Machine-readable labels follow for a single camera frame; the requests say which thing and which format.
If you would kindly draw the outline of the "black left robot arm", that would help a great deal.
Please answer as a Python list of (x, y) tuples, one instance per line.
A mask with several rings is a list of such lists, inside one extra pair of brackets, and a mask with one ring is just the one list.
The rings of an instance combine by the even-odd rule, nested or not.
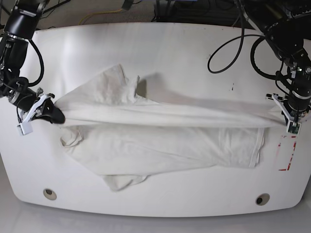
[[(261, 76), (281, 82), (287, 89), (280, 107), (289, 128), (296, 130), (305, 121), (311, 103), (311, 60), (304, 38), (290, 8), (302, 6), (298, 0), (238, 0), (240, 15), (262, 33), (251, 48), (251, 64)], [(265, 40), (275, 56), (287, 66), (287, 74), (265, 74), (255, 63), (255, 50)]]

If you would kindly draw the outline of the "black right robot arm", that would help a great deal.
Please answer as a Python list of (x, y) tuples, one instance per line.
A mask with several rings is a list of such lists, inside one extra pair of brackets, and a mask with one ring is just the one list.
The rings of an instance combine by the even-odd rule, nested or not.
[[(52, 124), (65, 123), (65, 116), (52, 102), (54, 94), (31, 88), (38, 85), (44, 76), (43, 57), (33, 42), (39, 20), (49, 2), (47, 0), (17, 0), (4, 26), (0, 41), (0, 96), (30, 114), (30, 120), (42, 119)], [(35, 50), (40, 64), (39, 77), (31, 82), (20, 75), (28, 46)]]

